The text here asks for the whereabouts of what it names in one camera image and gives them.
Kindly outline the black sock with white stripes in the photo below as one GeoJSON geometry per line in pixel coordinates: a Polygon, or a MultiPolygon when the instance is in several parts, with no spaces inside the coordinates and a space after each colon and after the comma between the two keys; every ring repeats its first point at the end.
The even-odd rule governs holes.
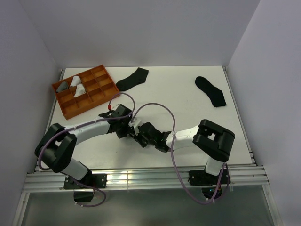
{"type": "Polygon", "coordinates": [[[135,132],[130,131],[128,134],[134,141],[136,141],[142,148],[148,145],[147,140],[140,134],[136,135],[135,132]]]}

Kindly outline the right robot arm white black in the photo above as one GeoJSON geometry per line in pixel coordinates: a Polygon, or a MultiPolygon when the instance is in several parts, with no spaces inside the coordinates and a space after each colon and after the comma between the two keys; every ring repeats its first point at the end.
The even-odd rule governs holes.
{"type": "Polygon", "coordinates": [[[151,123],[142,123],[138,118],[134,118],[129,127],[131,136],[141,147],[151,145],[163,153],[193,146],[201,149],[208,155],[203,174],[204,180],[210,184],[219,179],[235,139],[232,131],[207,119],[195,127],[178,132],[161,132],[151,123]]]}

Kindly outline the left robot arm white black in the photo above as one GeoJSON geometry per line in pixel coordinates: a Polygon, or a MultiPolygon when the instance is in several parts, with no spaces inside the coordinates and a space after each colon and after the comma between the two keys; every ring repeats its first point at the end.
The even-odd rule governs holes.
{"type": "Polygon", "coordinates": [[[98,115],[93,121],[80,125],[62,126],[55,123],[49,127],[35,149],[38,162],[43,162],[55,173],[63,173],[86,188],[92,182],[91,170],[73,159],[76,145],[93,137],[116,133],[121,137],[132,118],[132,111],[124,105],[98,115]]]}

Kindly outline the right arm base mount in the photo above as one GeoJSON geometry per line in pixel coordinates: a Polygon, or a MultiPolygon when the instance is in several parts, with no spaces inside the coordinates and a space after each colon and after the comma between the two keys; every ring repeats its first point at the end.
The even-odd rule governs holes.
{"type": "MultiPolygon", "coordinates": [[[[205,172],[205,170],[190,170],[188,183],[191,186],[216,186],[219,176],[214,176],[205,172]]],[[[231,179],[225,169],[222,173],[220,185],[227,185],[231,183],[231,179]]]]}

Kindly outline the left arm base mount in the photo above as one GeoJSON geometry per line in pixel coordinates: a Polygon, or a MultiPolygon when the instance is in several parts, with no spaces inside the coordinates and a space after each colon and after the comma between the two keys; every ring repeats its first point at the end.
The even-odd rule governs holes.
{"type": "Polygon", "coordinates": [[[83,206],[101,205],[106,200],[106,193],[102,189],[106,188],[106,174],[89,174],[81,180],[76,180],[71,176],[66,176],[64,190],[73,190],[73,199],[77,204],[83,206]],[[100,203],[91,204],[91,201],[100,195],[100,203]]]}

